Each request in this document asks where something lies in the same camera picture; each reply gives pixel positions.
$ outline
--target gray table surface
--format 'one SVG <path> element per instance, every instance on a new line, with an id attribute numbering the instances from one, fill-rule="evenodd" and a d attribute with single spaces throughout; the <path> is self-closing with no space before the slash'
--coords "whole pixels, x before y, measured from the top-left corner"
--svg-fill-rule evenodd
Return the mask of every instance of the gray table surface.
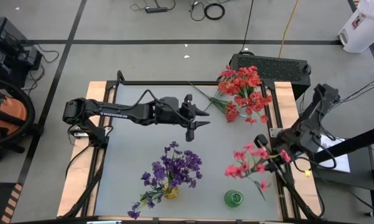
<path id="1" fill-rule="evenodd" d="M 192 103 L 198 108 L 204 109 L 208 105 L 208 100 L 191 86 L 120 85 L 116 103 L 132 105 L 147 88 L 158 98 L 174 96 L 181 100 L 191 93 Z M 214 95 L 217 89 L 215 86 L 199 88 L 208 95 Z M 146 95 L 141 102 L 151 100 Z M 153 209 L 142 209 L 142 217 L 279 220 L 278 195 L 274 183 L 264 193 L 264 201 L 249 179 L 224 176 L 227 166 L 235 163 L 233 151 L 241 150 L 244 145 L 253 142 L 257 134 L 266 134 L 267 125 L 259 122 L 252 127 L 243 118 L 227 123 L 224 115 L 214 106 L 209 107 L 207 112 L 210 113 L 209 117 L 197 117 L 197 120 L 211 123 L 198 128 L 192 142 L 185 141 L 185 128 L 180 126 L 140 126 L 125 119 L 114 119 L 95 215 L 127 216 L 133 202 L 137 202 L 139 195 L 149 190 L 140 180 L 142 174 L 150 172 L 152 162 L 160 160 L 164 146 L 177 141 L 179 149 L 190 149 L 202 158 L 203 179 L 197 180 L 195 189 L 188 188 L 188 185 L 180 186 L 179 195 L 175 199 L 163 199 Z M 267 179 L 269 182 L 274 180 L 269 172 L 253 174 L 251 177 L 255 180 Z M 240 191 L 244 196 L 242 205 L 237 208 L 230 208 L 224 203 L 224 194 L 231 189 Z"/>

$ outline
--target orange vacuum cleaner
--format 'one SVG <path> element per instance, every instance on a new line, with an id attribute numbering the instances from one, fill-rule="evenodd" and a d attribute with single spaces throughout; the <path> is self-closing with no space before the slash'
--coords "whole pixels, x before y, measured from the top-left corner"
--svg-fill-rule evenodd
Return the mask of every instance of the orange vacuum cleaner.
<path id="1" fill-rule="evenodd" d="M 6 151 L 23 153 L 25 149 L 17 143 L 26 134 L 42 133 L 34 120 L 35 109 L 30 98 L 20 88 L 0 80 L 0 160 Z"/>

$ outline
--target green glass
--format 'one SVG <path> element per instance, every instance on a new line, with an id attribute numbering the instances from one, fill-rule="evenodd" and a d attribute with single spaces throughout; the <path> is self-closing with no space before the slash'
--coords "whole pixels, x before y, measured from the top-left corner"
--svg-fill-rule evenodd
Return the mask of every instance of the green glass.
<path id="1" fill-rule="evenodd" d="M 243 202 L 243 195 L 236 190 L 229 190 L 224 195 L 224 202 L 231 208 L 238 207 Z"/>

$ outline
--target yellow cable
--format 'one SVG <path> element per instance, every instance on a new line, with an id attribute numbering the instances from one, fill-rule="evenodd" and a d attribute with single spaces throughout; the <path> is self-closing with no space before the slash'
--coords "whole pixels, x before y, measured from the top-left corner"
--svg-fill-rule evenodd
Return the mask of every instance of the yellow cable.
<path id="1" fill-rule="evenodd" d="M 289 24 L 292 21 L 292 18 L 293 18 L 293 15 L 294 15 L 294 11 L 296 10 L 298 3 L 299 3 L 299 0 L 296 0 L 296 3 L 294 4 L 294 7 L 293 7 L 293 11 L 292 11 L 291 17 L 289 18 L 288 24 L 286 25 L 286 28 L 285 28 L 285 31 L 284 31 L 284 36 L 282 37 L 281 49 L 279 50 L 278 58 L 281 57 L 282 48 L 284 47 L 284 41 L 285 41 L 286 32 L 288 31 Z"/>

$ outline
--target concrete floor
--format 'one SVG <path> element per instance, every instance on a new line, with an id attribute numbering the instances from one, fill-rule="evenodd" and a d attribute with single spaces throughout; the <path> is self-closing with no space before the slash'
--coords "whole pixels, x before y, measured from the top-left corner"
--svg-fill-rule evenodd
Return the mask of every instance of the concrete floor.
<path id="1" fill-rule="evenodd" d="M 90 81 L 114 80 L 117 70 L 121 70 L 127 80 L 216 79 L 241 45 L 218 44 L 212 40 L 243 40 L 250 6 L 250 1 L 232 0 L 224 4 L 226 14 L 221 20 L 195 22 L 189 17 L 187 1 L 178 0 L 173 11 L 162 14 L 133 12 L 129 8 L 133 3 L 143 4 L 140 0 L 1 1 L 0 16 L 6 16 L 30 40 L 52 40 L 42 47 L 61 53 L 57 61 L 43 64 L 46 75 L 31 94 L 36 120 L 44 120 L 45 133 L 37 145 L 26 179 L 21 178 L 24 188 L 13 222 L 51 219 L 57 214 L 65 168 L 73 148 L 68 142 L 68 125 L 61 120 L 66 101 L 84 97 Z M 171 6 L 172 1 L 161 0 L 159 4 Z M 255 1 L 247 39 L 281 40 L 293 5 L 294 0 Z M 82 13 L 80 22 L 74 23 L 78 12 Z M 200 13 L 197 9 L 194 16 L 201 16 Z M 347 0 L 300 0 L 286 39 L 335 40 L 351 14 Z M 72 44 L 72 40 L 177 39 L 184 41 L 178 44 L 129 44 L 127 41 Z M 203 41 L 191 44 L 191 40 Z M 374 59 L 369 50 L 348 54 L 339 45 L 311 44 L 286 45 L 282 55 L 307 60 L 312 66 L 305 105 L 310 103 L 312 89 L 318 83 L 338 88 L 343 98 L 374 79 Z M 245 47 L 256 55 L 277 57 L 280 45 Z M 50 97 L 50 87 L 58 81 L 54 77 L 60 80 L 50 110 L 40 118 L 46 99 Z M 324 126 L 335 135 L 347 138 L 374 128 L 374 90 L 332 110 Z M 28 146 L 30 139 L 23 144 Z M 5 157 L 0 163 L 0 182 L 18 182 L 26 157 L 27 153 Z M 347 193 L 350 187 L 321 182 L 317 186 L 325 201 L 327 219 L 374 223 L 374 219 L 363 217 L 362 213 L 369 209 Z M 370 202 L 369 191 L 352 190 Z"/>

